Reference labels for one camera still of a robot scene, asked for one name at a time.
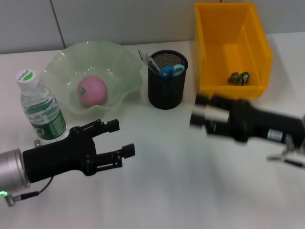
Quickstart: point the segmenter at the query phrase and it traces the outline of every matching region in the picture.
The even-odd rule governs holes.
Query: black mesh pen holder
[[[183,97],[185,74],[188,62],[185,56],[173,50],[161,50],[151,55],[156,64],[162,69],[166,66],[182,64],[185,70],[172,77],[159,76],[148,68],[148,99],[149,102],[163,110],[178,106]]]

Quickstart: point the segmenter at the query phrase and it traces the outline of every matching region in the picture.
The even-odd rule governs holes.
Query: table surface
[[[305,32],[268,36],[274,62],[268,90],[256,107],[301,117],[305,112]],[[147,67],[141,96],[129,96],[116,110],[83,117],[62,106],[70,126],[95,119],[118,119],[121,130],[94,139],[97,152],[134,143],[136,156],[123,167],[85,177],[79,171],[58,175],[38,197],[9,208],[0,201],[3,229],[296,229],[304,228],[305,171],[265,157],[283,146],[251,139],[207,137],[190,128],[194,107],[193,42],[126,46],[153,53],[177,50],[189,61],[183,103],[154,108],[147,98]],[[15,75],[41,73],[59,51],[0,55],[0,152],[32,148],[35,133],[22,112]],[[31,185],[40,190],[47,180]]]

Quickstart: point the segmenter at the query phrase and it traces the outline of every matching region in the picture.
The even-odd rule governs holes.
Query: yellow plastic bin
[[[268,87],[272,53],[253,3],[195,3],[199,91],[253,99]],[[244,86],[228,83],[249,72]]]

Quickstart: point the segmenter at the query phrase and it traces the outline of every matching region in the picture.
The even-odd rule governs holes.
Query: green glass bowl
[[[83,42],[57,54],[41,75],[41,82],[59,102],[75,114],[106,111],[117,107],[125,96],[141,87],[141,62],[125,47],[111,42]],[[107,86],[107,102],[84,106],[77,86],[88,75],[101,78]]]

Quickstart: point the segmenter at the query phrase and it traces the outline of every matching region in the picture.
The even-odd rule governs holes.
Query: silver cylindrical motor
[[[30,187],[24,171],[22,153],[14,149],[0,154],[0,197]]]

